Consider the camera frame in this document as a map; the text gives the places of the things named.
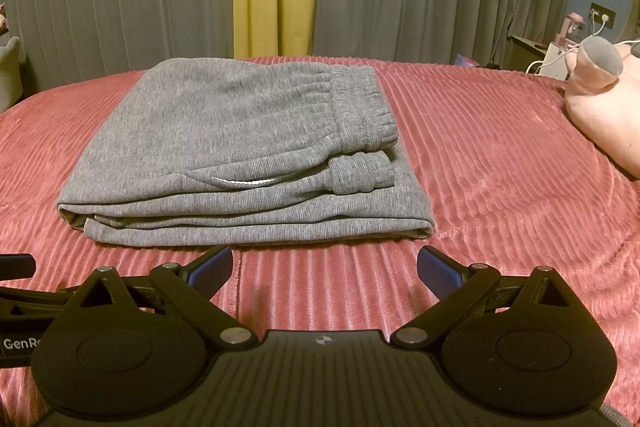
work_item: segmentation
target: pink stuffed toy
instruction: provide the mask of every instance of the pink stuffed toy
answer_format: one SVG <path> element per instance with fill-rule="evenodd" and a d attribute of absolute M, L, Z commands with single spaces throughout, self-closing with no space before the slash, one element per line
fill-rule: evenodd
<path fill-rule="evenodd" d="M 7 33 L 6 12 L 4 11 L 4 3 L 0 4 L 0 35 Z"/>
<path fill-rule="evenodd" d="M 587 137 L 629 174 L 640 178 L 640 43 L 614 46 L 584 39 L 567 54 L 567 114 Z"/>

